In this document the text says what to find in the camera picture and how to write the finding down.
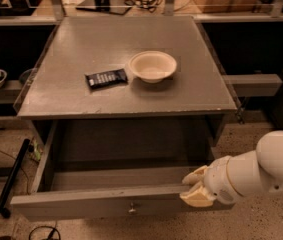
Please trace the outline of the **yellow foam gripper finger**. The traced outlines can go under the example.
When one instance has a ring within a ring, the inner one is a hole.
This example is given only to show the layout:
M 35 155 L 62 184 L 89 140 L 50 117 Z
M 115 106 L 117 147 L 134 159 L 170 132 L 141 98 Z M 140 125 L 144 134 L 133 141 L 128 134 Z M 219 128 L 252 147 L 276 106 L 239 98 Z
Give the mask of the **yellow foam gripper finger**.
M 207 166 L 201 166 L 193 172 L 189 173 L 182 179 L 182 183 L 186 185 L 195 185 L 196 183 L 202 181 L 205 176 Z
M 180 198 L 187 205 L 195 208 L 210 207 L 216 200 L 202 182 L 196 183 L 189 191 L 182 192 Z

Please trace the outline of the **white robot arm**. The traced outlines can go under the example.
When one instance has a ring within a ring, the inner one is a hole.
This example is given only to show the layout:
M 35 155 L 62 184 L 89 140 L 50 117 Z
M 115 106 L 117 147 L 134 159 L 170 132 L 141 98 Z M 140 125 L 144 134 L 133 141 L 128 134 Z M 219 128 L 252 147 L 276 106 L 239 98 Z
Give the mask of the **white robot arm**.
M 232 205 L 249 196 L 283 194 L 283 131 L 264 135 L 252 151 L 224 156 L 194 170 L 182 183 L 190 189 L 180 198 L 192 207 L 210 207 L 216 201 Z

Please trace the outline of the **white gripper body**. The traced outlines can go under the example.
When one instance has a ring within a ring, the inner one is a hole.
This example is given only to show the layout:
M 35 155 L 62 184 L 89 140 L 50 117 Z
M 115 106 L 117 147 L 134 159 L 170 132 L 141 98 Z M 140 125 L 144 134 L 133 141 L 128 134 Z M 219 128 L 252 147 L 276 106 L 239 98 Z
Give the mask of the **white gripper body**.
M 214 160 L 206 169 L 204 186 L 220 203 L 232 205 L 242 199 L 233 187 L 228 176 L 228 164 L 231 156 Z

